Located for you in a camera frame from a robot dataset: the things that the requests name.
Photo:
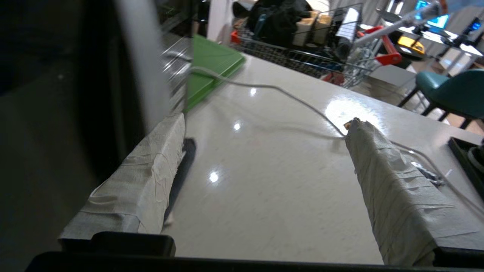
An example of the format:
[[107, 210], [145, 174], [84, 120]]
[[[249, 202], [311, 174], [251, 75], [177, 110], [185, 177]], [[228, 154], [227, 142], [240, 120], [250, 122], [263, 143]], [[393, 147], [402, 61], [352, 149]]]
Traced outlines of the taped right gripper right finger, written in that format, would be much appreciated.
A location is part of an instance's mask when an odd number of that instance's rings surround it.
[[354, 118], [346, 129], [344, 140], [383, 262], [482, 267], [483, 228], [373, 124]]

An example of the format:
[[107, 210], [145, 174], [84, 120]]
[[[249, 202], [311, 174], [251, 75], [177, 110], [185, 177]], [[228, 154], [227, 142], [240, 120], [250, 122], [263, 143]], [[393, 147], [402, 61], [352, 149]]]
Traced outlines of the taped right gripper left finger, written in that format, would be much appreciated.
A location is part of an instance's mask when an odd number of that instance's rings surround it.
[[99, 233], [159, 235], [187, 176], [183, 113], [164, 118], [95, 188], [59, 236], [62, 250], [88, 252]]

